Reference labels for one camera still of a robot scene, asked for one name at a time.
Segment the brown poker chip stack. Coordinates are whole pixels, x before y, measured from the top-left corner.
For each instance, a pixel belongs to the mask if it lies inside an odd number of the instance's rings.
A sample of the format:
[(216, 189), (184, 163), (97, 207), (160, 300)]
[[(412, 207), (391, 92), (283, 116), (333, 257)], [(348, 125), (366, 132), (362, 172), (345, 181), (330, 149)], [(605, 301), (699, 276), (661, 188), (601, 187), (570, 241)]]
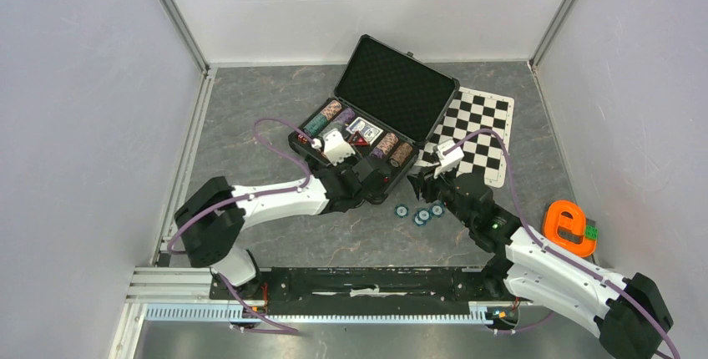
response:
[(408, 156), (412, 153), (412, 146), (408, 143), (401, 143), (396, 150), (392, 153), (389, 158), (389, 164), (391, 167), (398, 168), (401, 167)]

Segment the orange blue poker chip stack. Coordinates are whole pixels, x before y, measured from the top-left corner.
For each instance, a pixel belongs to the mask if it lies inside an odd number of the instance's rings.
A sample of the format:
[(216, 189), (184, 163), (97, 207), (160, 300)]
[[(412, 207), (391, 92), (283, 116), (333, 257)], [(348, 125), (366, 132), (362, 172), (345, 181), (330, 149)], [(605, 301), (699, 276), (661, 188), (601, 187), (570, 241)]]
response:
[(377, 143), (376, 150), (381, 154), (388, 154), (391, 149), (397, 144), (398, 137), (394, 133), (386, 133), (382, 140)]

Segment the green yellow blue chip stack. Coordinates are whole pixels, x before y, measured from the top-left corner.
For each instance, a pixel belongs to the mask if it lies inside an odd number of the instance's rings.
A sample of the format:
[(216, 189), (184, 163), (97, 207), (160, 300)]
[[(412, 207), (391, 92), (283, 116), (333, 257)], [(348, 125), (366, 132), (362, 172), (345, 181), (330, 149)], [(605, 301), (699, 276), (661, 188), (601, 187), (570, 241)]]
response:
[(333, 130), (340, 130), (341, 125), (339, 123), (331, 122), (329, 123), (321, 132), (317, 135), (319, 138), (324, 139), (327, 134)]

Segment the teal poker chip stack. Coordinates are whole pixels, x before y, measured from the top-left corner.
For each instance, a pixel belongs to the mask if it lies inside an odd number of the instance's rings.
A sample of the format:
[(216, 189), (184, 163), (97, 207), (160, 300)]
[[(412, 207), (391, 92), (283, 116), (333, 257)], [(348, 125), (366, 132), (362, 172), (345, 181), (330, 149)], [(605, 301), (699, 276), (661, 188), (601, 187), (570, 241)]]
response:
[(303, 132), (312, 137), (318, 135), (318, 133), (325, 128), (329, 123), (329, 119), (322, 113), (316, 114), (304, 127)]

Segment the purple poker chip stack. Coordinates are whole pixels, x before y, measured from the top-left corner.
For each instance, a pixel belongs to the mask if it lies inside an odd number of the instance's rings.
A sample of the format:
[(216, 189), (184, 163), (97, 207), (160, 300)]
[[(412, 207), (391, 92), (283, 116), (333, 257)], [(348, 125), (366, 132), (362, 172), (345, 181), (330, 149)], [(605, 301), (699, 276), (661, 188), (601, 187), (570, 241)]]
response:
[(332, 121), (332, 125), (346, 127), (356, 116), (356, 112), (351, 108), (344, 109)]

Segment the pink poker chip stack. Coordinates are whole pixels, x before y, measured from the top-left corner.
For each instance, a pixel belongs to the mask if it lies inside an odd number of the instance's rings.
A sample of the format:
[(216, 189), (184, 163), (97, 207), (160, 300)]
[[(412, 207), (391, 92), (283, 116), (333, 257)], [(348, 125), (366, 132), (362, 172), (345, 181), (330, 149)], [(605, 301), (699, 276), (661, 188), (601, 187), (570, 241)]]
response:
[(321, 110), (320, 114), (326, 119), (326, 121), (330, 121), (341, 110), (342, 110), (341, 103), (338, 100), (332, 100)]

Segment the black poker case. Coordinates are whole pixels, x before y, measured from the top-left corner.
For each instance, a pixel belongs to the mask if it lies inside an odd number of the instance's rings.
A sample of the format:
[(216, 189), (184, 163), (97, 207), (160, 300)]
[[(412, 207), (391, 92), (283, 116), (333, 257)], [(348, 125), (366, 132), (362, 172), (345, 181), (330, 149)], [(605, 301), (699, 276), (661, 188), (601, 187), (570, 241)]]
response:
[[(370, 35), (363, 35), (359, 38), (332, 97), (302, 122), (301, 129), (332, 100), (341, 103), (342, 110), (339, 113), (351, 108), (356, 112), (355, 118), (363, 117), (382, 128), (383, 133), (370, 147), (352, 146), (356, 154), (342, 162), (348, 164), (355, 164), (370, 156), (370, 152), (386, 133), (394, 133), (398, 142), (384, 159), (391, 168), (393, 177), (387, 188), (388, 196), (413, 166), (459, 87), (457, 79), (422, 63), (410, 53), (403, 53)], [(339, 131), (347, 141), (351, 134), (346, 131), (346, 127), (341, 126)], [(288, 143), (303, 157), (311, 171), (332, 166), (321, 152), (313, 149), (308, 142), (309, 138), (318, 136), (310, 137), (305, 133), (302, 135), (306, 142), (298, 140), (298, 133), (293, 132), (288, 137)], [(389, 158), (403, 142), (412, 146), (412, 153), (401, 167), (391, 167)]]

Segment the black red all-in triangle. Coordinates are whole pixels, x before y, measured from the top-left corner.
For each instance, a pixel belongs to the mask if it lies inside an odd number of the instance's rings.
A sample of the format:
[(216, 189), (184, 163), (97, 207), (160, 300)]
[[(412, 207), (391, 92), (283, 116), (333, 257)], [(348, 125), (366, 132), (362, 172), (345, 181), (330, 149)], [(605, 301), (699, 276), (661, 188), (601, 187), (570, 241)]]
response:
[(359, 132), (355, 131), (353, 134), (349, 136), (349, 139), (347, 140), (349, 145), (355, 146), (355, 147), (370, 147), (371, 143), (365, 138), (365, 136)]

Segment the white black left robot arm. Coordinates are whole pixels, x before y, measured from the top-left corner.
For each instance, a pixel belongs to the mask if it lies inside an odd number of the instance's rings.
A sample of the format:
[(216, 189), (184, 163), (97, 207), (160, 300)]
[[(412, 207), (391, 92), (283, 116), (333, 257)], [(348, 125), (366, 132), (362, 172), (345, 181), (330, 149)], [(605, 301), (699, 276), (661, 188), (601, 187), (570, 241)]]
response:
[(262, 276), (250, 252), (236, 244), (241, 231), (293, 216), (347, 212), (392, 180), (391, 168), (373, 156), (273, 185), (230, 185), (225, 177), (214, 177), (175, 212), (177, 231), (168, 250), (177, 254), (174, 246), (181, 243), (191, 267), (214, 269), (240, 297), (252, 298), (261, 290)]

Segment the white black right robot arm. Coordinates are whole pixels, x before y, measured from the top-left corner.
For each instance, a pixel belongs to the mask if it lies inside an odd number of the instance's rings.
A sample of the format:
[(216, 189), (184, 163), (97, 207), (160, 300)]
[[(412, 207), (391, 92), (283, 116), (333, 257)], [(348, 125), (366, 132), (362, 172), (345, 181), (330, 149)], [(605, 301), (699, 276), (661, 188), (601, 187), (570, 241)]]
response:
[(660, 354), (674, 325), (659, 287), (648, 276), (626, 277), (550, 241), (495, 203), (478, 174), (409, 176), (416, 197), (439, 202), (492, 254), (482, 286), (493, 299), (508, 294), (566, 317), (597, 337), (614, 358)]

